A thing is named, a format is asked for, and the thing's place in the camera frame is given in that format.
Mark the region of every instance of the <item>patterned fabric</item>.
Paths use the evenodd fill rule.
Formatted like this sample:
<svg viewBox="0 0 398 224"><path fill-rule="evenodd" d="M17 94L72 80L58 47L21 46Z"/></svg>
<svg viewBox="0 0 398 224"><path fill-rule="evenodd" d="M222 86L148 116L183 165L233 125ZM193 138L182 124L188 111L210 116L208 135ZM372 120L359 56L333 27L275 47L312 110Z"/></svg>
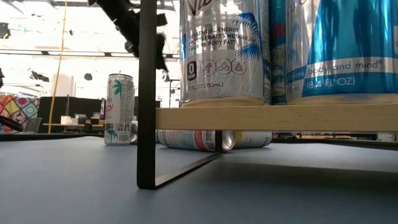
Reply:
<svg viewBox="0 0 398 224"><path fill-rule="evenodd" d="M29 118L37 117L39 101L38 98L2 96L0 97L0 115L12 118L25 127ZM0 132L5 131L12 131L12 129L0 124Z"/></svg>

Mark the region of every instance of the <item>wooden board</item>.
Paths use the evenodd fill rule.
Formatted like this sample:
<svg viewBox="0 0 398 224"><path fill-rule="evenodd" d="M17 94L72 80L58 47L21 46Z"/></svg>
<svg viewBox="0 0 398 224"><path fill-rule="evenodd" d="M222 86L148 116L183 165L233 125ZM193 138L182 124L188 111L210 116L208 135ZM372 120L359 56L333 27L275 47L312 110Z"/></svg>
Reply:
<svg viewBox="0 0 398 224"><path fill-rule="evenodd" d="M157 129L398 131L398 104L156 109Z"/></svg>

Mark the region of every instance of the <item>black metal frame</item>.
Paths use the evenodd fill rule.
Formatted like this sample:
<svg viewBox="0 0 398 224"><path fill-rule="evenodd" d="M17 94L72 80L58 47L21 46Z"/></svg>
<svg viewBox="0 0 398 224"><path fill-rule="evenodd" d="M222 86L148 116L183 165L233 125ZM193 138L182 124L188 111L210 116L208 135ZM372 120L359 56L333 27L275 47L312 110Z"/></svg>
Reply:
<svg viewBox="0 0 398 224"><path fill-rule="evenodd" d="M142 189L156 189L194 171L222 155L222 131L216 131L216 152L204 159L189 164L171 174L156 177L155 173L155 68L156 68L156 0L141 2L139 39L139 95L138 95L138 141L137 185Z"/></svg>

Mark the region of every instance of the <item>blue table surface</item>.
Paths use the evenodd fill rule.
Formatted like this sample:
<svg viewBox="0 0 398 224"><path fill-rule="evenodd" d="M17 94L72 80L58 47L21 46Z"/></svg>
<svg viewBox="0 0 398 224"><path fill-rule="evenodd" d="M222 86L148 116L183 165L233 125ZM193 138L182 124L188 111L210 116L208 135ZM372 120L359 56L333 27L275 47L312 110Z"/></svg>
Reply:
<svg viewBox="0 0 398 224"><path fill-rule="evenodd" d="M0 223L398 223L398 152L327 144L231 151L159 190L136 146L0 142ZM166 174L208 153L157 147Z"/></svg>

